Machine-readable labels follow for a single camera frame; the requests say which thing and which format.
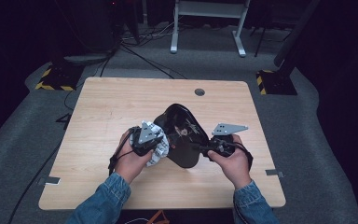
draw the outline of denim jacket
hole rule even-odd
[[[123,204],[131,194],[130,186],[112,173],[66,221],[72,223],[116,223]],[[234,221],[239,223],[279,223],[255,182],[234,192]]]

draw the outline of person's hand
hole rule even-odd
[[[125,137],[129,131],[126,131],[121,135],[120,143],[124,141]],[[120,153],[118,153],[118,158],[121,157],[116,164],[115,172],[118,173],[124,180],[130,184],[132,180],[141,173],[142,169],[146,166],[147,162],[152,158],[152,150],[150,150],[143,157],[138,156],[135,152],[132,152],[132,147],[130,145],[130,140],[127,139]]]
[[[234,142],[241,143],[239,136],[232,134]],[[222,157],[209,150],[208,156],[222,167],[225,176],[234,184],[235,189],[241,189],[252,182],[249,175],[248,159],[243,151],[236,148],[229,157]]]

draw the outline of wooden table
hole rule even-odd
[[[205,94],[198,96],[195,89]],[[173,103],[187,107],[209,137],[219,122],[249,126],[238,135],[255,158],[251,177],[270,206],[284,206],[279,178],[266,175],[275,167],[245,82],[89,77],[49,175],[61,182],[45,186],[40,208],[75,209],[108,177],[120,136]],[[216,163],[200,155],[190,169],[168,158],[144,168],[131,190],[125,209],[229,208],[234,187]]]

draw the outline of person's right hand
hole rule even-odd
[[[232,136],[233,142],[242,144],[239,136],[236,134],[232,134]],[[236,148],[234,153],[227,158],[209,150],[208,156],[222,167],[223,173],[234,184],[235,189],[241,189],[252,182],[249,175],[248,159],[242,150]]]

